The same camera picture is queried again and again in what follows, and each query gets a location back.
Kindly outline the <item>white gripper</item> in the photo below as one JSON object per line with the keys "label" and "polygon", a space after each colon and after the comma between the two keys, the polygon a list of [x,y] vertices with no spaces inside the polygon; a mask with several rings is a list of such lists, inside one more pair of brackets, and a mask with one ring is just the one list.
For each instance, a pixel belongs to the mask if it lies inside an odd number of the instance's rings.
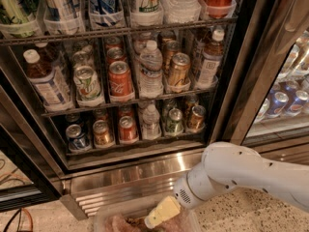
{"label": "white gripper", "polygon": [[145,225],[153,229],[181,212],[181,205],[194,209],[203,203],[199,194],[203,184],[196,174],[185,173],[173,187],[174,196],[166,196],[144,218]]}

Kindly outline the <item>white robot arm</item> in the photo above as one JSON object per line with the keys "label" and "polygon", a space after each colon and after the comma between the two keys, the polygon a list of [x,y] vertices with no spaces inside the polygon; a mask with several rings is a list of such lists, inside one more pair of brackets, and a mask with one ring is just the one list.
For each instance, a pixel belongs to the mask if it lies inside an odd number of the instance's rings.
{"label": "white robot arm", "polygon": [[194,209],[237,188],[260,190],[309,212],[309,166],[265,159],[251,148],[215,142],[177,180],[173,194],[144,218],[145,224],[153,229],[177,216],[182,208]]}

